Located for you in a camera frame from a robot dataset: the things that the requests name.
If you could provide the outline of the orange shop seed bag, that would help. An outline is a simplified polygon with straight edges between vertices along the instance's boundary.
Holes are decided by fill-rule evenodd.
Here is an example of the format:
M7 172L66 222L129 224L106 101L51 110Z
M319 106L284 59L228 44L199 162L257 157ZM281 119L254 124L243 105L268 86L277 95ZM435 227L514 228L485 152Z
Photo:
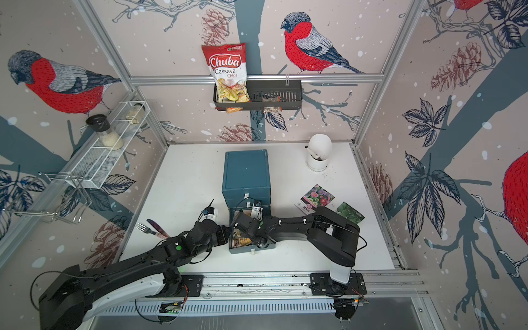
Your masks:
M244 237L242 232L238 229L234 229L232 234L232 244L231 248L242 248L246 246L251 246L252 240L248 237Z

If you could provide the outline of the teal drawer cabinet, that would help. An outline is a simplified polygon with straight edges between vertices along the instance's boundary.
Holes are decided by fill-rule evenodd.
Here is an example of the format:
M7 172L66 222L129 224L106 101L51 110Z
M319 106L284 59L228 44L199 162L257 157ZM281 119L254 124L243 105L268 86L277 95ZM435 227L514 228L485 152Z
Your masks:
M228 151L225 155L221 191L228 207L230 225L237 212L250 216L256 201L262 202L264 222L271 217L272 201L268 151Z

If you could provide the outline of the pink flower seed bag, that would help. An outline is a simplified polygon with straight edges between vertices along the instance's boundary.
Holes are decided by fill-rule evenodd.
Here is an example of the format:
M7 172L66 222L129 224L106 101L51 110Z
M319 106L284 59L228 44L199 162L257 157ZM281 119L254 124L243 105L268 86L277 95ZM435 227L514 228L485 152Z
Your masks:
M326 207L335 197L320 185L316 184L307 193L305 193L295 206L304 214L309 215L319 207Z

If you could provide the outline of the green gourd seed bag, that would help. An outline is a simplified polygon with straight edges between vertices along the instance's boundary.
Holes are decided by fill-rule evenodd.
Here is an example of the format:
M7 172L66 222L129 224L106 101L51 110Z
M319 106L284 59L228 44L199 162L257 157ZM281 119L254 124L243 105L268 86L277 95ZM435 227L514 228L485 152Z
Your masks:
M355 208L353 208L346 202L342 202L335 210L340 216L344 217L345 219L354 224L359 224L365 219L363 214L361 214L359 211L357 211Z

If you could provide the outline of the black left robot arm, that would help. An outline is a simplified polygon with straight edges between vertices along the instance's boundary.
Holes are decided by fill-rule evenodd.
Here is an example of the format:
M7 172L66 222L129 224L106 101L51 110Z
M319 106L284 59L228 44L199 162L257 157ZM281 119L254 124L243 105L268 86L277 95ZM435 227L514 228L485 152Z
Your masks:
M142 297L188 298L197 286L184 282L180 267L227 244L231 232L206 219L130 259L101 268L66 268L38 299L41 329L77 329L100 310Z

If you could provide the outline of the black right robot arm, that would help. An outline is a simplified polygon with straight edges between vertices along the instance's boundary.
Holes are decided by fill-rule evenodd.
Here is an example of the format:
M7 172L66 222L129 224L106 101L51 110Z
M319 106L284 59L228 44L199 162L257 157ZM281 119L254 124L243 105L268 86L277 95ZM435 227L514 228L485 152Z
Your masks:
M334 263L329 276L341 285L349 283L356 264L358 242L362 240L358 225L326 207L290 218L267 216L260 219L238 211L230 226L259 248L282 241L308 241Z

